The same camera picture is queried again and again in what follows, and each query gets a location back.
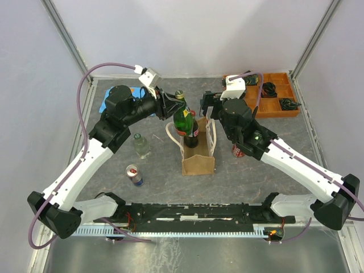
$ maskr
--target clear glass bottle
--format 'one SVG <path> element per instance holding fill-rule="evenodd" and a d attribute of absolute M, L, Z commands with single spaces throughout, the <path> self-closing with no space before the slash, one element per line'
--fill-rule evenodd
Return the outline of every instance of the clear glass bottle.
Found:
<path fill-rule="evenodd" d="M 133 146 L 136 153 L 142 159 L 146 158 L 151 153 L 147 139 L 140 134 L 134 135 Z"/>

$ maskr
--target bag handle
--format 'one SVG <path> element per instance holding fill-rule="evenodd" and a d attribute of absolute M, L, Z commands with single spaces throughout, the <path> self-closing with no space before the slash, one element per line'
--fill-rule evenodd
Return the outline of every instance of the bag handle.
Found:
<path fill-rule="evenodd" d="M 210 136 L 210 141 L 212 142 L 212 147 L 211 147 L 210 152 L 211 152 L 211 156 L 213 156 L 214 151 L 215 151 L 215 147 L 216 147 L 216 140 L 217 140 L 217 138 L 216 138 L 216 126 L 215 126 L 215 120 L 214 120 L 214 119 L 212 119 L 212 118 L 211 118 L 211 119 L 209 119 L 209 120 L 208 120 L 208 123 L 206 124 L 206 129 L 209 129 L 210 124 L 212 124 L 212 134 L 213 134 L 213 137 L 214 137 L 214 139 L 212 139 L 211 135 L 209 134 L 209 136 Z"/>
<path fill-rule="evenodd" d="M 180 147 L 180 149 L 181 149 L 181 153 L 182 154 L 184 154 L 184 148 L 183 148 L 183 146 L 181 145 L 181 143 L 180 142 L 178 142 L 173 136 L 172 136 L 172 134 L 170 133 L 170 131 L 169 131 L 169 127 L 170 127 L 170 125 L 174 125 L 174 123 L 173 122 L 170 122 L 169 124 L 167 124 L 166 125 L 166 132 L 167 132 L 167 135 L 169 136 L 169 138 L 170 139 L 172 139 L 172 141 L 174 142 L 174 143 L 176 143 L 179 147 Z"/>

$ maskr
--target green glass bottle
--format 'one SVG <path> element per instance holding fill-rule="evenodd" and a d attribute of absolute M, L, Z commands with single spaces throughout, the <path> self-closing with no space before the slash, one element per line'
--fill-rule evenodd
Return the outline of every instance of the green glass bottle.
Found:
<path fill-rule="evenodd" d="M 184 99 L 184 93 L 182 90 L 177 90 L 175 96 L 178 100 L 186 102 Z M 182 137 L 186 135 L 191 135 L 193 129 L 193 117 L 187 104 L 185 107 L 181 107 L 174 115 L 173 122 L 177 133 Z"/>

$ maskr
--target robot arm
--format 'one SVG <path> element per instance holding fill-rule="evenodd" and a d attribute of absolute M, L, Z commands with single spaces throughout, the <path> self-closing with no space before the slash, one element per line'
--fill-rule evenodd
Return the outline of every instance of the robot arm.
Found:
<path fill-rule="evenodd" d="M 248 156 L 272 165 L 312 192 L 306 196 L 277 195 L 271 209 L 279 216 L 312 216 L 323 225 L 340 230 L 355 201 L 337 183 L 358 196 L 359 179 L 322 168 L 287 145 L 275 133 L 261 126 L 246 102 L 223 93 L 205 92 L 201 108 L 206 114 L 213 106 L 211 118 L 219 119 L 227 138 Z"/>
<path fill-rule="evenodd" d="M 34 213 L 37 213 L 44 202 L 51 197 L 40 213 L 39 220 L 62 239 L 69 237 L 85 222 L 112 216 L 119 205 L 125 204 L 121 198 L 112 193 L 82 202 L 76 202 L 76 198 L 100 166 L 116 153 L 130 136 L 129 126 L 151 114 L 156 114 L 162 120 L 167 119 L 185 104 L 157 87 L 160 77 L 152 69 L 144 69 L 139 79 L 147 89 L 144 97 L 134 98 L 131 90 L 123 85 L 110 90 L 105 100 L 106 109 L 89 134 L 89 148 L 86 155 L 82 157 L 83 147 L 52 185 L 43 193 L 32 192 L 28 197 L 28 203 Z M 75 167 L 77 168 L 62 187 L 54 192 L 58 183 Z"/>

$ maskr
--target brown paper bag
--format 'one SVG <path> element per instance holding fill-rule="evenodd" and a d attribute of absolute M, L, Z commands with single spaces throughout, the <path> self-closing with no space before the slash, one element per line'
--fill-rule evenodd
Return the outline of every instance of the brown paper bag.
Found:
<path fill-rule="evenodd" d="M 196 148 L 187 147 L 183 142 L 183 136 L 180 136 L 180 141 L 178 142 L 171 135 L 169 127 L 174 127 L 173 122 L 166 125 L 167 135 L 180 147 L 183 175 L 208 175 L 215 173 L 215 158 L 213 156 L 216 146 L 215 121 L 203 117 L 197 121 L 197 124 L 198 145 Z"/>

